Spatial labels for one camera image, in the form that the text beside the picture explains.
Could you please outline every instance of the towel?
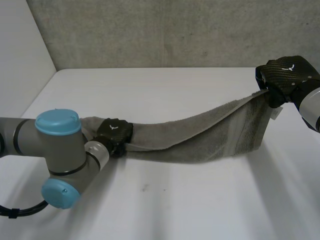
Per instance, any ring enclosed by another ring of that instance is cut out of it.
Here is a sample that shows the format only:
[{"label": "towel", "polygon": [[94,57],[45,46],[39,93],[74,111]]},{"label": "towel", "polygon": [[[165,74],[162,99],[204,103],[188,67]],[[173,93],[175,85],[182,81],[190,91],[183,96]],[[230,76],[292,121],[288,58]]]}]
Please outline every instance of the towel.
[{"label": "towel", "polygon": [[[168,163],[201,163],[258,149],[272,109],[259,91],[186,119],[133,124],[126,156]],[[82,118],[82,132],[95,137],[103,118]]]}]

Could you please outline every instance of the gray concrete wall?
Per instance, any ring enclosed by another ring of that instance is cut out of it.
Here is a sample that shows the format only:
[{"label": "gray concrete wall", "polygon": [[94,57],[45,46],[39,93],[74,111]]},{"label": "gray concrete wall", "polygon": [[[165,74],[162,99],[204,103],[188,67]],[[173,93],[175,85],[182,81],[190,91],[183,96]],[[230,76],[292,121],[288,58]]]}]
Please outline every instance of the gray concrete wall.
[{"label": "gray concrete wall", "polygon": [[27,0],[57,68],[256,67],[302,55],[320,70],[318,0]]}]

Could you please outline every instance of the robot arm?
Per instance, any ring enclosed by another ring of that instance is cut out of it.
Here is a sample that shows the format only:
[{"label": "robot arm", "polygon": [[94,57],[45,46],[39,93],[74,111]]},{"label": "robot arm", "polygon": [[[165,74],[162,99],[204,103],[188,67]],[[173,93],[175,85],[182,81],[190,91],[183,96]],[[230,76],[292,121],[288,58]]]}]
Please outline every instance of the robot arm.
[{"label": "robot arm", "polygon": [[291,99],[308,127],[319,132],[320,81],[302,82],[292,93]]},{"label": "robot arm", "polygon": [[258,66],[255,78],[260,89],[268,89],[271,108],[295,104],[309,128],[319,132],[320,74],[301,56],[285,56]]},{"label": "robot arm", "polygon": [[[108,118],[85,143],[81,127],[78,114],[67,109],[46,111],[36,119],[0,118],[0,157],[45,158],[50,177],[41,189],[44,200],[71,208],[109,157],[124,153],[133,132],[132,123]],[[5,209],[0,206],[0,214]]]}]

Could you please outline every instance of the white wall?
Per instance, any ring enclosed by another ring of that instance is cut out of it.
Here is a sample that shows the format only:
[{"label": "white wall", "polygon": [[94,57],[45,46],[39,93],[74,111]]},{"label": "white wall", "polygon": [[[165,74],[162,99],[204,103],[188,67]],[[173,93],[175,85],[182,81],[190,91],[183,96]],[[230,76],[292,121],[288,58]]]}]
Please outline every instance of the white wall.
[{"label": "white wall", "polygon": [[56,69],[25,0],[0,0],[0,117],[20,117]]}]

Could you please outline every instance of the concrete wall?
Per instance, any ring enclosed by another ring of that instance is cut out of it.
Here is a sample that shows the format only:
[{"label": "concrete wall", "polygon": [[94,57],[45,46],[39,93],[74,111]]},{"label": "concrete wall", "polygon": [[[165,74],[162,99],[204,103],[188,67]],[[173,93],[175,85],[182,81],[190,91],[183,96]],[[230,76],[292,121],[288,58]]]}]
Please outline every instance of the concrete wall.
[{"label": "concrete wall", "polygon": [[56,69],[25,0],[0,0],[0,117],[20,117]]},{"label": "concrete wall", "polygon": [[256,67],[302,55],[320,69],[316,0],[27,0],[58,70]]}]

